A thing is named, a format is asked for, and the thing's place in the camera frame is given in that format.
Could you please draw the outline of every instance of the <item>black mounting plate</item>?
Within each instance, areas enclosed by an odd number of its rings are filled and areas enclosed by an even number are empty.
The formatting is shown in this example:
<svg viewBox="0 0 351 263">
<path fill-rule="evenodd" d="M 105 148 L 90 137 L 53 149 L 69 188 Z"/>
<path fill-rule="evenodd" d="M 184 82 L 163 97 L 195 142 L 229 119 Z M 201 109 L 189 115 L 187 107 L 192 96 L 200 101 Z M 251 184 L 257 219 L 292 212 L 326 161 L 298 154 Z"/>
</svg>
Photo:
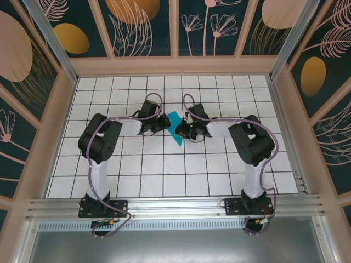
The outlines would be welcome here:
<svg viewBox="0 0 351 263">
<path fill-rule="evenodd" d="M 220 204 L 225 208 L 226 215 L 264 215 L 264 210 L 261 205 L 270 213 L 273 213 L 272 200 L 269 197 L 265 197 L 260 201 L 260 205 L 253 207 L 251 211 L 247 211 L 241 202 L 241 197 L 238 198 L 226 198 L 221 201 Z"/>
<path fill-rule="evenodd" d="M 127 200 L 109 200 L 109 205 L 123 210 L 123 211 L 128 211 L 128 201 Z M 95 213 L 89 213 L 89 209 L 85 209 L 87 207 L 87 201 L 82 200 L 81 201 L 81 206 L 79 209 L 78 217 L 79 218 L 126 218 L 127 215 L 124 213 L 119 213 L 116 212 L 116 215 L 114 216 L 114 212 L 112 209 L 108 209 L 106 213 L 102 212 L 95 212 Z"/>
</svg>

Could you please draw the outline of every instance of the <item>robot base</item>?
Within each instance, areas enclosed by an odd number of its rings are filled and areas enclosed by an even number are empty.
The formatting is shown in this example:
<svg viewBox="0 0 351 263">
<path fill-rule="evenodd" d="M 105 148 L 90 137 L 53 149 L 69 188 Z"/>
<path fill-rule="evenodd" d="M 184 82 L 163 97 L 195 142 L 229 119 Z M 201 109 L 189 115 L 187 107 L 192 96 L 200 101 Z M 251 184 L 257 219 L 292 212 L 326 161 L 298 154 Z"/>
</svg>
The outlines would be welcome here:
<svg viewBox="0 0 351 263">
<path fill-rule="evenodd" d="M 127 211 L 127 200 L 110 200 L 110 193 L 103 200 L 110 206 Z M 112 209 L 101 204 L 98 200 L 91 198 L 88 194 L 80 201 L 80 208 L 78 213 L 79 218 L 126 218 L 124 213 L 115 212 Z"/>
<path fill-rule="evenodd" d="M 241 198 L 224 199 L 226 215 L 264 215 L 264 209 L 270 214 L 273 213 L 272 200 L 266 197 L 266 192 L 261 196 L 250 199 L 242 190 Z"/>
</svg>

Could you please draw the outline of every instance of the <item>blue object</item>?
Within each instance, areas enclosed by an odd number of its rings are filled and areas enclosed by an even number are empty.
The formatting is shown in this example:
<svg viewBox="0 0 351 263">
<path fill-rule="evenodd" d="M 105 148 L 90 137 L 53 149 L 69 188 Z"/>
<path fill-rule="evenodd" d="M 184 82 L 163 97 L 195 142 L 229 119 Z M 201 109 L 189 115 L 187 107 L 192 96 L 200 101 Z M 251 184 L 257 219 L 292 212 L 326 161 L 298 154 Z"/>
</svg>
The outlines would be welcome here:
<svg viewBox="0 0 351 263">
<path fill-rule="evenodd" d="M 167 115 L 167 118 L 171 121 L 171 126 L 167 128 L 169 133 L 172 135 L 172 137 L 175 139 L 177 144 L 179 146 L 182 145 L 183 138 L 176 135 L 176 127 L 180 125 L 182 122 L 182 118 L 177 114 L 176 111 L 171 112 L 170 114 Z"/>
</svg>

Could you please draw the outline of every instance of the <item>white grid floor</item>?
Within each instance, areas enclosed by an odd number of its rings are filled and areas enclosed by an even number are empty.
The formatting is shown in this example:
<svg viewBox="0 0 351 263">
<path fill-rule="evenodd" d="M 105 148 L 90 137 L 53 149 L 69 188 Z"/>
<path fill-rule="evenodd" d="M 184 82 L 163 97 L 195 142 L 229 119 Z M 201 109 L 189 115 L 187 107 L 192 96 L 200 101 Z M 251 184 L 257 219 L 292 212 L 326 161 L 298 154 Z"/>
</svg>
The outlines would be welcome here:
<svg viewBox="0 0 351 263">
<path fill-rule="evenodd" d="M 210 117 L 258 116 L 280 144 L 280 152 L 267 167 L 265 186 L 275 187 L 278 194 L 297 193 L 264 76 L 104 77 L 79 79 L 48 198 L 84 196 L 87 167 L 77 143 L 94 114 L 129 116 L 141 109 L 151 92 L 163 97 L 166 114 L 177 111 L 184 116 L 182 96 L 189 93 L 202 102 Z M 244 162 L 231 139 L 183 141 L 179 147 L 168 131 L 119 138 L 108 166 L 111 196 L 121 198 L 239 195 L 244 179 Z"/>
</svg>

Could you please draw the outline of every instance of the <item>flower illustration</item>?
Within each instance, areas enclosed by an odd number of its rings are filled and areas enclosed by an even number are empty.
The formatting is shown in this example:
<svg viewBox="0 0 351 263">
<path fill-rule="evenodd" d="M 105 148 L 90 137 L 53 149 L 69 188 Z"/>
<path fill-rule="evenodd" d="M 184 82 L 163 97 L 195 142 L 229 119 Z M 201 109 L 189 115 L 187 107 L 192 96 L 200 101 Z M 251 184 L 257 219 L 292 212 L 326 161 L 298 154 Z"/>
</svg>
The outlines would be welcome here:
<svg viewBox="0 0 351 263">
<path fill-rule="evenodd" d="M 28 149 L 14 143 L 13 141 L 11 141 L 11 137 L 12 137 L 12 131 L 13 128 L 15 126 L 15 120 L 16 120 L 16 114 L 12 111 L 9 111 L 8 115 L 6 115 L 6 112 L 4 109 L 0 110 L 0 142 L 5 142 L 5 143 L 11 143 L 13 145 L 15 145 L 16 147 L 29 152 Z M 8 158 L 12 161 L 21 163 L 21 164 L 25 164 L 24 161 L 21 161 L 15 157 L 12 157 L 10 155 L 7 155 L 6 153 L 0 152 L 0 155 Z"/>
<path fill-rule="evenodd" d="M 217 5 L 233 5 L 239 4 L 241 0 L 205 0 L 205 5 L 208 7 L 215 7 Z"/>
<path fill-rule="evenodd" d="M 237 34 L 235 15 L 222 15 L 218 21 L 218 14 L 211 15 L 211 28 L 214 36 L 213 55 L 216 55 L 216 40 L 218 37 L 227 37 Z"/>
<path fill-rule="evenodd" d="M 202 24 L 200 24 L 200 22 L 201 20 L 199 18 L 199 15 L 189 15 L 189 18 L 187 17 L 187 15 L 182 15 L 182 23 L 186 30 L 186 36 L 188 38 L 190 56 L 192 56 L 193 54 L 190 48 L 189 32 L 202 29 Z"/>
<path fill-rule="evenodd" d="M 0 110 L 0 141 L 11 141 L 11 133 L 15 125 L 16 115 L 9 111 L 8 117 L 4 109 Z"/>
</svg>

